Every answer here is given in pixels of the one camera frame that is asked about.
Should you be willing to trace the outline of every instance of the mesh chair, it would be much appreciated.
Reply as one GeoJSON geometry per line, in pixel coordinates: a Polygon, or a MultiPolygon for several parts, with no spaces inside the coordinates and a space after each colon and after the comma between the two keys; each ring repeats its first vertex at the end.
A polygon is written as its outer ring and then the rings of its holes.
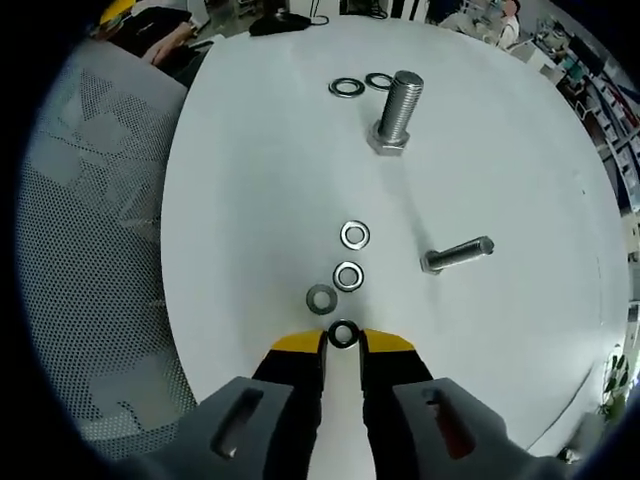
{"type": "Polygon", "coordinates": [[[159,245],[185,95],[118,47],[85,41],[40,109],[22,166],[17,270],[34,348],[84,439],[114,460],[169,442],[195,406],[159,245]]]}

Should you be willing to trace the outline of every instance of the metal bolt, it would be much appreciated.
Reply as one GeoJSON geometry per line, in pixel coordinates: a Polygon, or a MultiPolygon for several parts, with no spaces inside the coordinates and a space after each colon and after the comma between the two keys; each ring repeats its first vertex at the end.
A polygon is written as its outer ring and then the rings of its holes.
{"type": "Polygon", "coordinates": [[[378,155],[398,156],[409,141],[407,125],[422,94],[424,81],[413,72],[396,72],[380,120],[375,122],[367,142],[378,155]]]}
{"type": "Polygon", "coordinates": [[[440,273],[444,268],[491,255],[494,247],[489,237],[479,237],[443,252],[430,250],[420,259],[420,264],[425,272],[440,273]]]}

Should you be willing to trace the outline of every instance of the gray plastic part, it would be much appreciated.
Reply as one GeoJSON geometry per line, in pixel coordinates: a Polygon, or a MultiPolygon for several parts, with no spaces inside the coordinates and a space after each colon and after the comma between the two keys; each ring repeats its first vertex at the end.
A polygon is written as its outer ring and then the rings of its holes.
{"type": "Polygon", "coordinates": [[[554,458],[529,455],[507,437],[502,418],[448,378],[397,385],[394,394],[416,446],[421,479],[565,478],[565,466],[554,458]],[[454,459],[436,416],[427,402],[446,402],[472,440],[473,450],[454,459]]]}
{"type": "Polygon", "coordinates": [[[181,419],[173,443],[146,457],[119,464],[119,470],[137,478],[260,479],[271,439],[293,387],[237,377],[181,419]],[[245,392],[262,393],[247,420],[233,458],[214,451],[216,436],[245,392]]]}

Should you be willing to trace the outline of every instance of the chair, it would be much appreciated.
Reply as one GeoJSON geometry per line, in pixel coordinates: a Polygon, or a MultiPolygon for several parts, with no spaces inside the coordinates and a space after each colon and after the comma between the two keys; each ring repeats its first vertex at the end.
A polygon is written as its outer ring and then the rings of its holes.
{"type": "Polygon", "coordinates": [[[83,438],[118,460],[195,406],[164,304],[160,207],[186,88],[87,40],[42,105],[21,170],[17,272],[34,349],[83,438]]]}

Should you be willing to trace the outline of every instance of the flat washer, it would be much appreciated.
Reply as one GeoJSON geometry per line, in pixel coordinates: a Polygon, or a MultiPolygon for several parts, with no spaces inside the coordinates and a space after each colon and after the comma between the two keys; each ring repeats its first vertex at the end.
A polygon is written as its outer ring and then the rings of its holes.
{"type": "Polygon", "coordinates": [[[360,329],[351,320],[340,319],[331,324],[331,326],[329,327],[329,331],[327,332],[327,336],[329,337],[329,342],[331,342],[331,345],[339,348],[340,350],[346,350],[347,348],[351,348],[356,343],[358,343],[358,339],[360,338],[360,329]],[[340,341],[336,337],[336,333],[338,332],[338,328],[340,327],[347,327],[351,332],[351,338],[346,342],[340,341]]]}
{"type": "Polygon", "coordinates": [[[336,78],[329,84],[329,91],[336,97],[354,98],[364,93],[364,83],[357,78],[341,77],[336,78]],[[352,85],[356,87],[353,91],[340,90],[340,85],[352,85]]]}
{"type": "Polygon", "coordinates": [[[307,307],[316,315],[326,315],[333,312],[338,306],[338,294],[329,285],[318,283],[307,292],[307,307]],[[318,293],[326,293],[329,295],[329,305],[324,308],[318,307],[315,303],[315,297],[318,293]]]}
{"type": "Polygon", "coordinates": [[[369,73],[366,77],[364,77],[364,83],[366,83],[368,87],[371,87],[374,90],[380,90],[381,92],[388,91],[391,88],[391,82],[393,82],[393,77],[391,75],[387,75],[386,73],[369,73]],[[388,83],[380,85],[379,83],[375,82],[376,78],[384,78],[388,83]]]}
{"type": "Polygon", "coordinates": [[[364,271],[357,263],[342,262],[333,271],[333,283],[338,288],[338,290],[342,290],[343,292],[353,292],[354,290],[360,288],[364,283],[364,271]],[[356,274],[356,281],[351,285],[347,285],[340,279],[340,274],[345,270],[351,270],[356,274]]]}
{"type": "Polygon", "coordinates": [[[340,229],[340,240],[342,241],[342,244],[349,250],[362,250],[369,243],[370,236],[371,235],[369,233],[369,227],[357,220],[349,220],[340,229]],[[347,233],[349,233],[349,230],[352,229],[360,230],[360,232],[362,233],[362,240],[360,240],[359,242],[352,242],[349,240],[347,233]]]}

